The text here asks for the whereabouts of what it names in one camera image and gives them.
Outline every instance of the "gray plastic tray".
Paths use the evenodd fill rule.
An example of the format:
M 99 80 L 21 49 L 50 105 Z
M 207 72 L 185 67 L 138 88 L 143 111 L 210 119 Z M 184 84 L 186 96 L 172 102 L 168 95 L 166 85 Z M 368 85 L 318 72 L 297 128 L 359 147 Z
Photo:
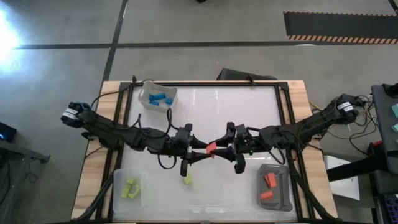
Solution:
M 268 188 L 264 176 L 268 173 L 275 175 L 277 186 L 273 189 Z M 257 202 L 265 209 L 286 211 L 293 209 L 289 197 L 289 168 L 287 166 L 263 164 L 257 172 Z M 269 200 L 262 201 L 260 194 L 266 191 L 272 191 L 274 196 Z

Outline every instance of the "green block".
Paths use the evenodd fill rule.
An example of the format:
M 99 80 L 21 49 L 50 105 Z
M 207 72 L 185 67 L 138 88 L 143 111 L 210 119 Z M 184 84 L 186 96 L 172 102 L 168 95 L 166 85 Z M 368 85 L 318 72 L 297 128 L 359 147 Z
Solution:
M 398 103 L 394 106 L 391 106 L 392 111 L 394 112 L 396 118 L 398 118 Z
M 136 179 L 133 177 L 128 177 L 127 178 L 127 183 L 133 185 L 135 183 Z
M 137 194 L 140 192 L 140 190 L 141 190 L 141 187 L 138 184 L 136 184 L 136 191 L 134 193 L 129 194 L 129 198 L 131 198 L 131 199 L 135 198 L 137 196 Z
M 192 176 L 191 176 L 191 174 L 190 173 L 187 173 L 187 176 L 186 177 L 184 177 L 184 183 L 185 184 L 192 184 Z
M 131 189 L 131 185 L 126 184 L 123 187 L 122 194 L 120 195 L 120 197 L 127 198 L 127 196 L 129 195 L 130 189 Z
M 393 129 L 395 132 L 398 133 L 398 124 L 394 125 L 394 126 L 392 127 L 392 129 Z

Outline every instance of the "orange block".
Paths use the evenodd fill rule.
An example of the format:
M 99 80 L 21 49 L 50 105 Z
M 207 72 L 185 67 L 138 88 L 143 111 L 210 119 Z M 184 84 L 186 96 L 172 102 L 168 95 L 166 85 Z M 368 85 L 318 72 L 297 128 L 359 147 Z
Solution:
M 268 200 L 268 199 L 272 198 L 273 196 L 274 196 L 274 194 L 272 193 L 272 191 L 267 191 L 267 192 L 260 194 L 260 199 Z
M 270 189 L 276 187 L 275 174 L 268 173 L 267 175 L 264 176 L 264 179 L 266 180 L 267 186 Z
M 206 153 L 207 153 L 207 154 L 210 154 L 210 152 L 213 151 L 213 150 L 215 150 L 215 149 L 217 149 L 217 145 L 216 145 L 215 142 L 213 142 L 213 143 L 211 143 L 210 145 L 208 145 L 208 146 L 206 147 Z

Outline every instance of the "gray floor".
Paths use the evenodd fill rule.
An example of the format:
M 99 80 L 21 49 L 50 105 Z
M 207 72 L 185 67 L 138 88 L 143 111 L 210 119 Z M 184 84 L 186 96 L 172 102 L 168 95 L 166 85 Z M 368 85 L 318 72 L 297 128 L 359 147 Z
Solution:
M 0 29 L 19 44 L 111 43 L 122 0 L 2 1 Z M 120 43 L 287 40 L 282 11 L 392 14 L 387 1 L 370 0 L 130 0 Z M 34 164 L 36 184 L 26 183 L 15 210 L 16 223 L 66 221 L 70 217 L 86 141 L 61 124 L 70 101 L 90 102 L 99 92 L 108 49 L 11 50 L 0 61 L 0 121 L 18 129 L 16 144 L 51 155 Z M 368 95 L 370 86 L 398 82 L 396 45 L 118 49 L 110 80 L 214 80 L 223 67 L 279 79 L 305 80 L 320 106 L 348 93 Z M 351 125 L 332 131 L 348 136 Z M 360 148 L 377 134 L 357 140 Z M 325 136 L 326 152 L 361 157 L 347 141 Z M 371 222 L 366 203 L 336 198 L 340 218 Z

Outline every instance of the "black mat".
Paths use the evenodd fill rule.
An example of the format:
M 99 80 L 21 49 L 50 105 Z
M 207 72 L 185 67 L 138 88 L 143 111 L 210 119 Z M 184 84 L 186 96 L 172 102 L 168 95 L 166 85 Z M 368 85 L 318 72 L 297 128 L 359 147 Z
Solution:
M 284 12 L 290 40 L 398 44 L 398 17 L 369 14 Z

